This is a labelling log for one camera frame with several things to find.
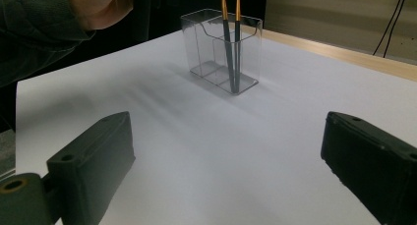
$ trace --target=white tabletop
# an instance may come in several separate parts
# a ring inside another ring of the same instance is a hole
[[[127,110],[137,160],[100,224],[379,224],[320,158],[326,116],[417,145],[417,83],[266,39],[262,58],[239,96],[190,74],[180,31],[20,82],[17,172]]]

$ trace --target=dark green jacket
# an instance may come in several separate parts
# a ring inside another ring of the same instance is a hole
[[[90,39],[68,0],[0,3],[0,87],[28,77]]]

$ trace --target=cable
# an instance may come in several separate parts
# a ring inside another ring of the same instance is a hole
[[[401,14],[402,7],[404,6],[404,2],[405,2],[405,0],[402,0],[402,2],[401,2],[401,6],[399,7],[398,15],[396,16],[395,21],[393,22],[393,25],[392,25],[391,31],[390,31],[390,33],[389,33],[389,38],[388,38],[388,43],[387,43],[386,51],[384,52],[384,58],[386,58],[387,51],[388,51],[389,44],[390,44],[390,39],[391,39],[391,37],[392,37],[392,32],[393,32],[393,29],[395,28],[396,21],[398,21],[399,15]]]
[[[390,24],[391,24],[391,22],[392,22],[392,20],[393,20],[393,17],[394,17],[394,16],[395,16],[395,14],[396,14],[396,10],[398,10],[398,6],[399,6],[399,4],[400,4],[400,3],[401,3],[401,0],[398,0],[398,2],[396,3],[395,10],[393,11],[393,14],[392,14],[392,16],[391,16],[391,18],[390,18],[390,20],[389,20],[388,25],[387,25],[386,31],[384,32],[383,37],[381,37],[380,43],[378,43],[377,49],[375,49],[375,51],[374,51],[374,54],[373,54],[373,55],[377,54],[377,51],[378,51],[378,49],[380,48],[381,43],[383,43],[384,38],[386,37],[387,31],[388,31],[388,29],[389,29],[389,26],[390,26]]]

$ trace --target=transparent pen holder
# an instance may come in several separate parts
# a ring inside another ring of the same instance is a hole
[[[242,16],[237,29],[235,18],[210,9],[181,17],[190,71],[231,94],[257,84],[261,65],[262,20]]]

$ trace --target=beige wall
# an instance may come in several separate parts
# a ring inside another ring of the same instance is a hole
[[[267,0],[265,28],[372,54],[397,1]],[[417,65],[417,0],[405,1],[387,57]]]

